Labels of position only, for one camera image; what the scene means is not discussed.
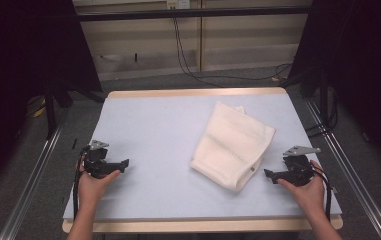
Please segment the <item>person's right hand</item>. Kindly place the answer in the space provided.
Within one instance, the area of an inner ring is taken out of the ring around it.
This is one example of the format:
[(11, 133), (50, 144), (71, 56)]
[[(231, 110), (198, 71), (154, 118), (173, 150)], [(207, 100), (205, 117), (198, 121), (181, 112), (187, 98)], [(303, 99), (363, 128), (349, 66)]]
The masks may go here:
[(326, 218), (324, 210), (324, 183), (318, 174), (314, 174), (314, 177), (308, 184), (300, 187), (284, 179), (278, 179), (277, 182), (293, 195), (308, 219)]

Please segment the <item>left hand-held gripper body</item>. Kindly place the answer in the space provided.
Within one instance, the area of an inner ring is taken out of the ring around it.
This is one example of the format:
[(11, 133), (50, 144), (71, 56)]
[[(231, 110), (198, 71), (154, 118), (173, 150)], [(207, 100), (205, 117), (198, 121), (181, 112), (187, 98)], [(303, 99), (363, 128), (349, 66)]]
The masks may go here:
[(92, 140), (89, 145), (83, 148), (83, 167), (92, 177), (102, 179), (110, 173), (122, 171), (121, 163), (108, 163), (105, 158), (108, 153), (108, 144)]

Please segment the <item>person's left hand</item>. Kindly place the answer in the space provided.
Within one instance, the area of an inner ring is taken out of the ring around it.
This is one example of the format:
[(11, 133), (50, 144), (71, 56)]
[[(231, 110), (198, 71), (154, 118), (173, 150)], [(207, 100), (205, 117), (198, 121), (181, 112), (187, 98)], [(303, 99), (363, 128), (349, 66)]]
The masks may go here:
[(104, 178), (97, 179), (85, 171), (82, 165), (79, 167), (81, 173), (78, 184), (79, 207), (84, 209), (96, 208), (107, 187), (118, 178), (121, 171), (115, 170)]

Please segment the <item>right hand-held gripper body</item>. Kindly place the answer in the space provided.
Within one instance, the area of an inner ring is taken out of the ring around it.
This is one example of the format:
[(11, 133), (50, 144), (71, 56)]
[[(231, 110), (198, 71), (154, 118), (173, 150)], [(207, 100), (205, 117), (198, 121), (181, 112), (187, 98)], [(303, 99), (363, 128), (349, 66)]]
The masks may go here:
[(314, 176), (314, 170), (307, 158), (307, 154), (319, 153), (320, 148), (293, 146), (286, 150), (283, 160), (289, 171), (289, 182), (295, 186), (304, 186)]

